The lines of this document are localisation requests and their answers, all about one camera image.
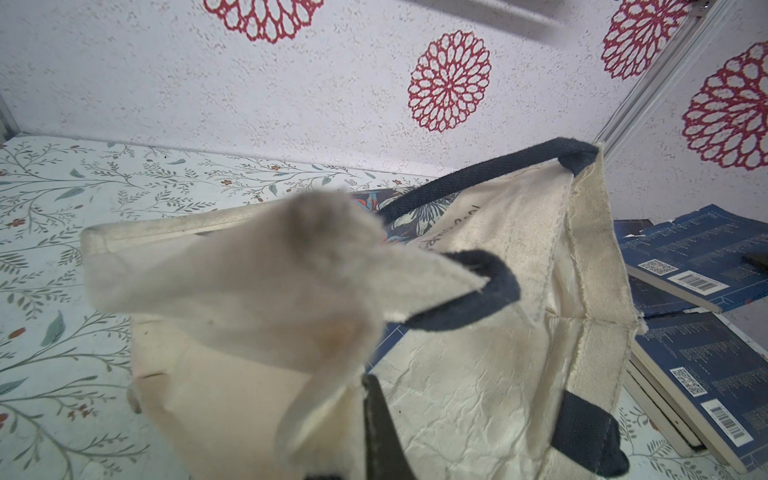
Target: metal frame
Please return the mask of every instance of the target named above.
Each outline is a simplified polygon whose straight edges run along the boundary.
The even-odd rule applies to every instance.
[[[640,81],[598,134],[608,165],[639,130],[669,90],[702,55],[740,0],[697,0],[680,30],[654,60]]]

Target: cream canvas fabric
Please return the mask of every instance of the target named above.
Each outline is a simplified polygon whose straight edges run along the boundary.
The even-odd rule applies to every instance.
[[[132,315],[138,400],[196,480],[357,480],[384,323],[485,284],[437,252],[488,250],[521,300],[409,331],[373,370],[409,463],[419,480],[591,478],[549,445],[562,390],[612,411],[638,326],[599,157],[576,180],[550,161],[464,190],[407,246],[329,193],[92,227],[89,296]]]

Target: table surface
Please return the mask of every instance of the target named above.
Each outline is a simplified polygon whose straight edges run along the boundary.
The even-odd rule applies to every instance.
[[[0,477],[189,478],[147,418],[127,408],[130,326],[85,301],[82,227],[237,207],[307,188],[428,180],[56,137],[7,141],[0,149]],[[626,391],[616,415],[631,460],[625,478],[768,478],[766,470],[739,476],[707,454],[678,457]]]

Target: small red flower print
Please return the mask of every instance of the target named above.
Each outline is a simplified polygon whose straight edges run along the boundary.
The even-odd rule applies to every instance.
[[[70,410],[67,414],[67,418],[70,420],[70,422],[74,422],[74,420],[78,417],[78,413],[82,418],[86,418],[89,415],[97,416],[95,410],[89,409],[87,405],[83,404],[74,410]]]
[[[768,41],[704,81],[683,115],[688,148],[722,168],[768,165]]]
[[[430,131],[467,120],[485,97],[490,52],[472,32],[457,31],[429,44],[411,73],[413,119]]]
[[[603,39],[612,78],[643,73],[690,12],[689,0],[623,0]]]
[[[244,33],[249,40],[277,43],[294,38],[312,24],[315,10],[324,0],[204,0],[210,13],[224,21],[227,30]]]
[[[21,335],[22,333],[24,333],[26,331],[27,331],[27,329],[24,328],[24,327],[22,327],[22,328],[20,328],[18,330],[14,330],[14,331],[11,332],[10,335],[8,335],[8,339],[14,339],[14,338],[16,338],[17,336]]]

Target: stack of books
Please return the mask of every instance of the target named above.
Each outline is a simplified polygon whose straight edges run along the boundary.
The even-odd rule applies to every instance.
[[[707,449],[739,473],[768,463],[768,353],[720,315],[768,296],[768,224],[710,205],[614,228],[648,324],[628,392],[678,455]]]

